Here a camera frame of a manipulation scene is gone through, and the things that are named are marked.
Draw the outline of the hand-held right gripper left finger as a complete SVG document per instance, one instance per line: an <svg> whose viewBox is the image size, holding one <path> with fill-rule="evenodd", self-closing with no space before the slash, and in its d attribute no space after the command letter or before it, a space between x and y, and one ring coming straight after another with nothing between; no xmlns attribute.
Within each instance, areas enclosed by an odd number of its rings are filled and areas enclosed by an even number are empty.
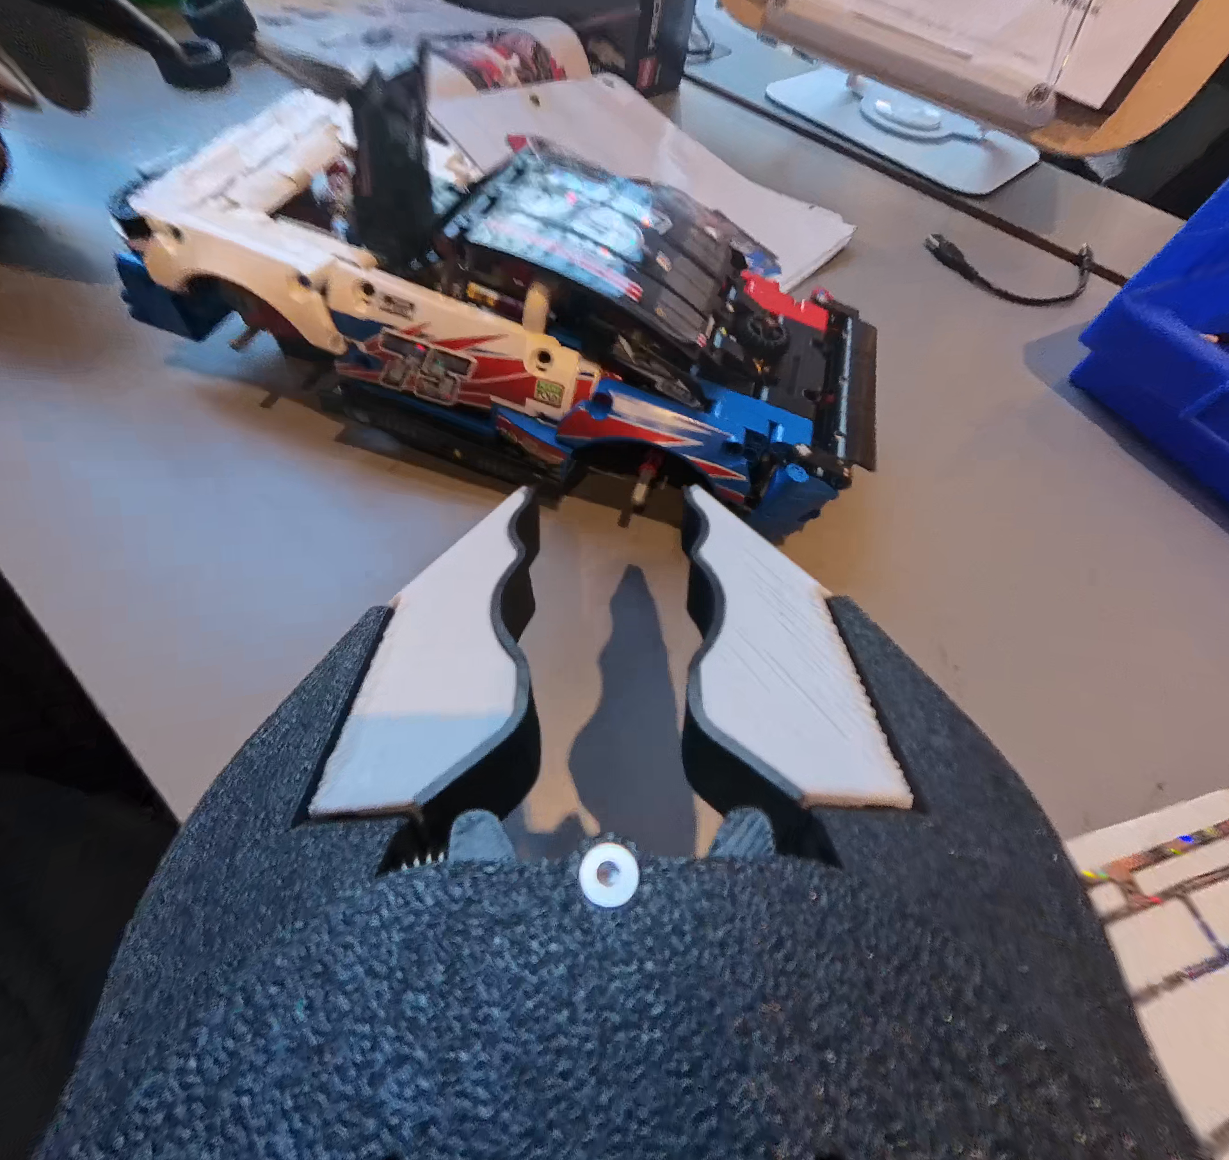
<svg viewBox="0 0 1229 1160"><path fill-rule="evenodd" d="M538 549L538 501L520 486L391 597L309 816L505 816L525 798L539 721L520 637Z"/></svg>

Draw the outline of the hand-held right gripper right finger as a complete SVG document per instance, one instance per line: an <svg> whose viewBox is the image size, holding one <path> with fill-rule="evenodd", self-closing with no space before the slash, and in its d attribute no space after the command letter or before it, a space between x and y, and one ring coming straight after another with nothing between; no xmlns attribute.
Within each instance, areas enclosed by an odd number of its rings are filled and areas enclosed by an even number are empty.
<svg viewBox="0 0 1229 1160"><path fill-rule="evenodd" d="M822 583L699 484L684 490L682 549L699 744L801 808L911 808Z"/></svg>

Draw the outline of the toy brick race car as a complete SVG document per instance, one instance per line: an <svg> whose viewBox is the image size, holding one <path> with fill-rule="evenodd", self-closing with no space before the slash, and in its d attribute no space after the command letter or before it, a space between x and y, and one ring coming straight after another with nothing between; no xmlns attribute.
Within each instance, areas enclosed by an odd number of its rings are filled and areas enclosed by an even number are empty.
<svg viewBox="0 0 1229 1160"><path fill-rule="evenodd" d="M702 486L781 540L877 465L877 334L790 291L763 223L536 132L489 168L428 121L428 69L298 89L110 202L132 318L330 370L323 409L439 459L566 492Z"/></svg>

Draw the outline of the grey desk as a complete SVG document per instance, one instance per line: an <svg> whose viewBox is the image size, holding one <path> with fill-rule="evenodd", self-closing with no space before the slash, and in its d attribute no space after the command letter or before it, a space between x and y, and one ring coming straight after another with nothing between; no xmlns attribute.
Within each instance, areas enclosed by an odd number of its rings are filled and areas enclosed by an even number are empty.
<svg viewBox="0 0 1229 1160"><path fill-rule="evenodd" d="M700 91L684 134L836 193L818 273L877 334L877 465L781 553L829 592L911 808L801 808L686 714L684 497L539 508L511 814L309 816L391 597L507 495L307 406L275 341L135 322L105 207L239 110L103 55L33 162L89 271L1 211L1 570L182 817L46 1154L1210 1158L1065 837L1226 785L1226 529L1072 399L1071 307L920 248L1026 245Z"/></svg>

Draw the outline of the sticker sheet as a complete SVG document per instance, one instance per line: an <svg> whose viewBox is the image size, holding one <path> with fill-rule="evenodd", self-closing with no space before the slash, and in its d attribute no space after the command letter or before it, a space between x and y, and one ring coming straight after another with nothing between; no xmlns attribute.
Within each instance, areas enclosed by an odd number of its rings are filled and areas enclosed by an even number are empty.
<svg viewBox="0 0 1229 1160"><path fill-rule="evenodd" d="M1226 1156L1226 789L1074 835L1067 857L1176 1106Z"/></svg>

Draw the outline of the blue plastic bin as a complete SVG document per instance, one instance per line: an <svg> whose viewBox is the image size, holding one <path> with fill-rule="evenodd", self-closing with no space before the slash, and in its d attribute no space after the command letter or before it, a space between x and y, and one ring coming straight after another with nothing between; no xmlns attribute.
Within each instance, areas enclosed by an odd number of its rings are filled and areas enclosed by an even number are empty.
<svg viewBox="0 0 1229 1160"><path fill-rule="evenodd" d="M1226 184L1085 325L1069 381L1226 499Z"/></svg>

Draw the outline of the open instruction booklet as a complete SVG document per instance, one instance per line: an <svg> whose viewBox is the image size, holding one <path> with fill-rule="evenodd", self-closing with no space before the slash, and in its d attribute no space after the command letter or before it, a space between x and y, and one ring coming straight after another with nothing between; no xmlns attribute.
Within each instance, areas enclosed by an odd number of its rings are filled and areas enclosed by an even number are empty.
<svg viewBox="0 0 1229 1160"><path fill-rule="evenodd" d="M391 76L427 41L428 121L473 171L541 137L611 173L677 187L763 246L786 289L852 237L836 212L750 182L620 76L591 73L579 35L555 17L500 17L443 0L244 3L273 62L318 91L373 67Z"/></svg>

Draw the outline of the white stand base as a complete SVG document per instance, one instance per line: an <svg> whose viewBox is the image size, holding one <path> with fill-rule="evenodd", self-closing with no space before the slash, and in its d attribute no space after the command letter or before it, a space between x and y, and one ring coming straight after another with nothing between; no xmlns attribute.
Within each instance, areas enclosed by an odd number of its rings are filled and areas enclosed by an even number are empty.
<svg viewBox="0 0 1229 1160"><path fill-rule="evenodd" d="M792 118L965 196L987 196L1040 159L1021 137L835 66L770 82L765 98Z"/></svg>

